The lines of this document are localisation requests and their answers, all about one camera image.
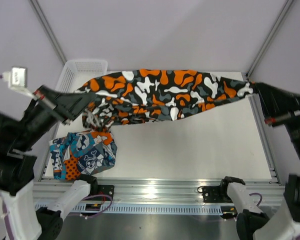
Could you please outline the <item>blue orange patterned shorts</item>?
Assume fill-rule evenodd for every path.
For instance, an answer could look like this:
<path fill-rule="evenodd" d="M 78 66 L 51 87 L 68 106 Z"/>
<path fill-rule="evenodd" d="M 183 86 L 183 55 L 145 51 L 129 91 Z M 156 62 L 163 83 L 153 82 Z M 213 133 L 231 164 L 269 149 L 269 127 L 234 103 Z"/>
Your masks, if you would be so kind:
<path fill-rule="evenodd" d="M 49 142 L 53 177 L 70 181 L 109 170 L 115 166 L 117 150 L 110 131 L 69 132 Z"/>

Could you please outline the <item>black orange camouflage shorts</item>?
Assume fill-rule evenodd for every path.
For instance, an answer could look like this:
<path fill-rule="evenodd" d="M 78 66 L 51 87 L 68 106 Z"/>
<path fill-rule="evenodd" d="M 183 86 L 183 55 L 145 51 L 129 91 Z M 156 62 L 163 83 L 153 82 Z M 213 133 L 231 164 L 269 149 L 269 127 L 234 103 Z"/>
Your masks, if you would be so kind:
<path fill-rule="evenodd" d="M 196 70 L 120 71 L 90 79 L 75 90 L 92 94 L 85 128 L 176 121 L 257 93 L 254 83 Z"/>

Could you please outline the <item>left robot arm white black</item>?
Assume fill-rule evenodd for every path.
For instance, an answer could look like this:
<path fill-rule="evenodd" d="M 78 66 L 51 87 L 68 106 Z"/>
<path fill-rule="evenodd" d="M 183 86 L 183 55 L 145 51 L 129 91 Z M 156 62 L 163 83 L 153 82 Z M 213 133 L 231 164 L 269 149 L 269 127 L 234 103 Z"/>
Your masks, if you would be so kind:
<path fill-rule="evenodd" d="M 64 219 L 84 198 L 98 196 L 94 176 L 81 175 L 47 207 L 35 209 L 33 145 L 55 124 L 70 124 L 95 99 L 93 93 L 61 93 L 41 86 L 21 120 L 0 112 L 0 218 L 9 240 L 54 240 Z"/>

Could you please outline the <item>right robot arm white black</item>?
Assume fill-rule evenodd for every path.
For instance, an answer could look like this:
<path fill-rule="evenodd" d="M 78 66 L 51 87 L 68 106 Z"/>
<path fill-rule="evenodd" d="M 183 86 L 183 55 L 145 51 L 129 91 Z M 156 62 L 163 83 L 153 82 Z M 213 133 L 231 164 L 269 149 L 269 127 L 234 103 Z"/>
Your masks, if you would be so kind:
<path fill-rule="evenodd" d="M 259 96 L 265 123 L 273 128 L 285 126 L 300 161 L 300 94 L 263 82 L 254 83 L 253 87 Z M 224 177 L 218 196 L 234 204 L 239 239 L 300 240 L 300 174 L 289 174 L 280 206 L 272 216 L 254 202 L 240 178 Z"/>

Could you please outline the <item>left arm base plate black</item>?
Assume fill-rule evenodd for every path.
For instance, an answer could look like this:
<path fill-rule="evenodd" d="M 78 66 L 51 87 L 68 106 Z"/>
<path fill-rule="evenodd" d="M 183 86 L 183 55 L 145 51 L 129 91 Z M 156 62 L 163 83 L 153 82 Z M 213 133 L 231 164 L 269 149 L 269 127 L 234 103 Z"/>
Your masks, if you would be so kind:
<path fill-rule="evenodd" d="M 113 198 L 115 193 L 115 186 L 114 185 L 109 185 L 109 184 L 99 184 L 96 190 L 93 190 L 90 196 L 98 195 L 92 198 L 93 201 L 99 201 L 99 202 L 104 202 L 104 201 L 109 201 L 109 199 L 104 196 L 108 195 Z"/>

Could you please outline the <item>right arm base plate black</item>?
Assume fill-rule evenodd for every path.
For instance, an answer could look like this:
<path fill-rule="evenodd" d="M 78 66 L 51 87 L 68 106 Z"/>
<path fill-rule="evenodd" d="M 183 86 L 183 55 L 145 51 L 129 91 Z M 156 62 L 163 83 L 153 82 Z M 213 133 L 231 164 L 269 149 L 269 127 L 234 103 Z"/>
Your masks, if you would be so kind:
<path fill-rule="evenodd" d="M 205 203 L 233 203 L 224 187 L 199 186 L 197 192 L 202 195 Z"/>

